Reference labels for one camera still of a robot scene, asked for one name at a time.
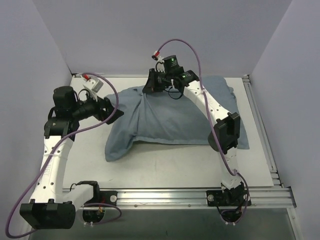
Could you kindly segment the blue pillowcase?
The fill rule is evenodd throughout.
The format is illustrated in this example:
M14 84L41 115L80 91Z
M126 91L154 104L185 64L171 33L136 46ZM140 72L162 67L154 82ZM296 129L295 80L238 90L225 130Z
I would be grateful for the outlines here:
M107 162L127 154L137 141L166 145L208 145L210 124L187 97L172 99L167 92L144 94L133 86L109 94L112 104L119 102L123 116L112 125L105 144Z

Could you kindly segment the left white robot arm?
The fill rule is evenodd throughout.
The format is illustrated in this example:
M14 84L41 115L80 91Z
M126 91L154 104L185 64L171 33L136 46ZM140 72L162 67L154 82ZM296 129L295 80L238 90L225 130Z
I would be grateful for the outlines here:
M53 91L54 107L44 125L44 151L40 175L34 180L29 203L20 206L20 215L35 230L70 229L77 210L85 204L95 206L101 201L97 181L82 180L67 195L63 181L70 150L80 127L89 117L108 125L124 115L117 104L107 98L86 93L80 100L71 86Z

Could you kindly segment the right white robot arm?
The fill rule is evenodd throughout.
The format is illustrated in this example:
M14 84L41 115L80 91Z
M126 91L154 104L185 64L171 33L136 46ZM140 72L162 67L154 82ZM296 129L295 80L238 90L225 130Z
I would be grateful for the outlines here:
M155 67L149 70L143 93L153 94L164 90L177 90L188 98L207 118L211 132L209 145L220 154L222 200L232 205L240 198L236 189L241 185L238 174L237 145L240 137L241 118L224 108L203 86L200 78L192 71L185 71L177 57L161 57L157 51L152 55Z

